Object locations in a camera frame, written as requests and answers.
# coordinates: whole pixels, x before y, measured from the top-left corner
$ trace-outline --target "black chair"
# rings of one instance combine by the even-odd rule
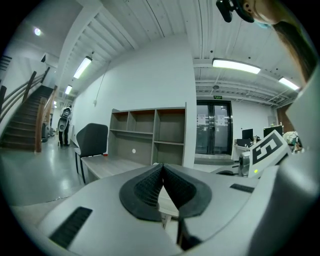
[[[76,135],[79,147],[74,149],[75,167],[78,171],[77,155],[80,157],[81,174],[86,184],[84,168],[81,158],[103,155],[107,151],[108,127],[103,124],[89,123]]]

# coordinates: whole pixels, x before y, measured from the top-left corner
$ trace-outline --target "cable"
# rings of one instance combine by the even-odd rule
[[[108,69],[109,69],[110,63],[111,63],[111,61],[108,63],[108,66],[106,67],[106,71],[105,71],[104,74],[103,74],[101,83],[100,83],[100,85],[99,85],[99,89],[98,89],[98,91],[97,91],[97,93],[96,93],[96,97],[95,97],[95,100],[94,100],[95,103],[97,103],[97,99],[98,99],[98,95],[99,95],[99,92],[100,92],[100,88],[101,88],[102,82],[103,82],[103,80],[104,80],[104,78],[105,78],[105,75],[106,75],[106,73],[107,73],[107,71],[108,71]]]

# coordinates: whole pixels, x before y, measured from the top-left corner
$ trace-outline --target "office desk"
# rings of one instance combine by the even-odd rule
[[[233,145],[232,159],[238,161],[242,152],[250,151],[250,147]]]

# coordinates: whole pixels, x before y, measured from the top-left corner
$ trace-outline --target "fluorescent light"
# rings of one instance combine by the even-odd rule
[[[86,56],[84,58],[84,60],[81,62],[80,66],[78,67],[78,69],[76,70],[75,74],[74,74],[74,78],[79,78],[81,76],[81,74],[83,73],[83,71],[85,71],[85,69],[89,66],[89,64],[92,62],[92,58]]]
[[[232,61],[227,59],[218,59],[218,58],[214,58],[212,60],[212,66],[214,68],[241,70],[241,71],[246,71],[254,74],[258,74],[261,70],[261,68],[258,68],[256,66],[248,65],[245,63],[237,62],[237,61]]]
[[[68,85],[68,87],[65,89],[65,94],[69,94],[72,90],[72,86],[71,85]]]
[[[37,36],[40,36],[41,35],[41,30],[39,28],[36,28],[34,29],[34,33],[37,35]]]
[[[299,89],[298,86],[296,86],[293,82],[290,82],[289,80],[285,79],[284,77],[280,78],[279,82],[285,86],[290,87],[293,90]]]

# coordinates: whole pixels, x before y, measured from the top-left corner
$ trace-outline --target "double door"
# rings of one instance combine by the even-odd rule
[[[231,155],[232,114],[228,101],[197,101],[196,154]]]

